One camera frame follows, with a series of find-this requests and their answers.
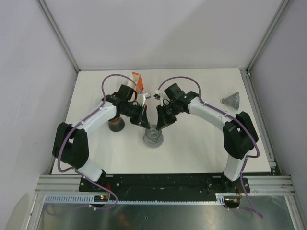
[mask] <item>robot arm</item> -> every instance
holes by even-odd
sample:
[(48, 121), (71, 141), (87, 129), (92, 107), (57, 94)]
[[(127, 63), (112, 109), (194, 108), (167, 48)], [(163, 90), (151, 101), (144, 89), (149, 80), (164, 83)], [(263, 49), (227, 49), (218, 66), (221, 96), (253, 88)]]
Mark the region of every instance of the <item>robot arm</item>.
[[(100, 169), (89, 158), (88, 137), (98, 130), (105, 122), (116, 120), (121, 114), (128, 116), (132, 124), (150, 128), (146, 113), (147, 106), (144, 105), (144, 101), (149, 98), (149, 95), (144, 95), (143, 105), (135, 105), (133, 102), (128, 101), (134, 93), (136, 92), (132, 88), (121, 85), (118, 92), (107, 95), (105, 103), (103, 104), (103, 102), (101, 102), (98, 107), (89, 114), (90, 117), (84, 122), (82, 119), (81, 125), (74, 130), (64, 147), (61, 161), (70, 164), (93, 181), (97, 181), (101, 176), (105, 176), (105, 171)], [(60, 147), (65, 137), (79, 122), (80, 121), (77, 121), (73, 124), (66, 124), (63, 122), (58, 126), (52, 151), (53, 156), (58, 158)]]
[[(155, 95), (160, 99), (160, 105), (157, 106), (158, 124), (157, 129), (162, 129), (176, 121), (176, 115), (185, 112), (198, 116), (223, 132), (224, 147), (228, 152), (228, 160), (224, 169), (224, 176), (230, 181), (235, 181), (240, 175), (240, 170), (244, 164), (245, 157), (249, 151), (254, 148), (253, 143), (244, 130), (235, 122), (221, 115), (219, 112), (204, 106), (195, 92), (185, 94), (177, 84), (173, 84), (165, 90), (169, 98), (168, 104), (165, 104), (165, 95), (157, 92)], [(251, 133), (254, 140), (258, 141), (258, 135), (251, 122), (249, 115), (241, 112), (236, 115), (238, 119)]]

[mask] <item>clear glass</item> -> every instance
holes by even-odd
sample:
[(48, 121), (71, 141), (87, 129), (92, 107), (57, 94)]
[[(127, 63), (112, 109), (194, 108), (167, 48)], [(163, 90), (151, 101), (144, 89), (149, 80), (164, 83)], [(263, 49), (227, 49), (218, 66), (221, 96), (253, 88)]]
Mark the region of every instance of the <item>clear glass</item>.
[(223, 98), (222, 103), (234, 108), (235, 110), (238, 110), (239, 106), (240, 106), (240, 94), (239, 94), (239, 92), (236, 92), (236, 93), (230, 95), (227, 98)]
[(157, 130), (157, 125), (150, 125), (150, 129), (145, 130), (143, 141), (150, 148), (160, 147), (164, 141), (162, 131)]

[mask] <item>gray wall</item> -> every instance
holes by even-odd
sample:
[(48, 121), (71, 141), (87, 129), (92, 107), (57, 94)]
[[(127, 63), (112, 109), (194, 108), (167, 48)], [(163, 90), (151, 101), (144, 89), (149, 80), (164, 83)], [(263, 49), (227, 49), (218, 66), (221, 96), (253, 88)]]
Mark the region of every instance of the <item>gray wall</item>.
[(0, 3), (0, 229), (20, 229), (76, 74), (34, 0)]
[(247, 66), (281, 0), (46, 3), (82, 70), (182, 69)]
[(291, 174), (307, 215), (307, 1), (290, 5), (255, 68), (258, 93), (276, 154)]

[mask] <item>dark cylinder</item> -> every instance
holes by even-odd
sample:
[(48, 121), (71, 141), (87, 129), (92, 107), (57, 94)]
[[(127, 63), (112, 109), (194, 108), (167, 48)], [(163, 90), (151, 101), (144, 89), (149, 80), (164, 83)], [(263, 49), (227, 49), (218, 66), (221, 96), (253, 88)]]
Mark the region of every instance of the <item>dark cylinder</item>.
[(120, 132), (125, 127), (125, 122), (121, 117), (114, 118), (109, 120), (109, 128), (112, 132)]

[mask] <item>black mounting plate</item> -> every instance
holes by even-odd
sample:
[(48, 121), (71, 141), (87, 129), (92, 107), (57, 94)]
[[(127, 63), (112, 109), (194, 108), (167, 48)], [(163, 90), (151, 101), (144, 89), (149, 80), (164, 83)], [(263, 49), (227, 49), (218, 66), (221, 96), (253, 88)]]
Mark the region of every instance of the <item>black mounting plate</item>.
[[(194, 202), (216, 201), (215, 193), (243, 192), (240, 180), (228, 184), (226, 189), (222, 173), (192, 174), (115, 174), (107, 175), (103, 187), (109, 184), (122, 201)], [(250, 188), (248, 179), (243, 178), (246, 191)], [(104, 192), (86, 179), (81, 178), (80, 192)]]

